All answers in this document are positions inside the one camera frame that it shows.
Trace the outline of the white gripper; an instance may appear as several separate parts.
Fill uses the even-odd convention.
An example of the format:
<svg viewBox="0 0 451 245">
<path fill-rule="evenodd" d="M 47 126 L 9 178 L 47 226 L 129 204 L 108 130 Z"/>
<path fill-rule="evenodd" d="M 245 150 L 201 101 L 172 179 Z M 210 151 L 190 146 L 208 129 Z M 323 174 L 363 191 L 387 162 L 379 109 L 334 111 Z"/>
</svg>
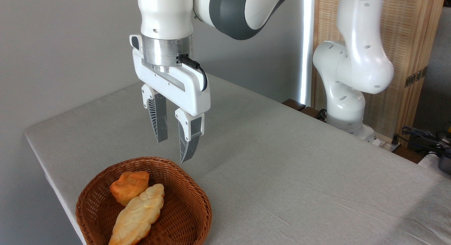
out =
<svg viewBox="0 0 451 245">
<path fill-rule="evenodd" d="M 142 101 L 148 110 L 157 142 L 168 139 L 166 99 L 175 111 L 179 128 L 180 159 L 184 163 L 196 152 L 204 135 L 205 112 L 211 107 L 208 79 L 193 65 L 179 57 L 193 54 L 193 37 L 162 40 L 130 35 L 132 57 L 142 85 Z"/>
</svg>

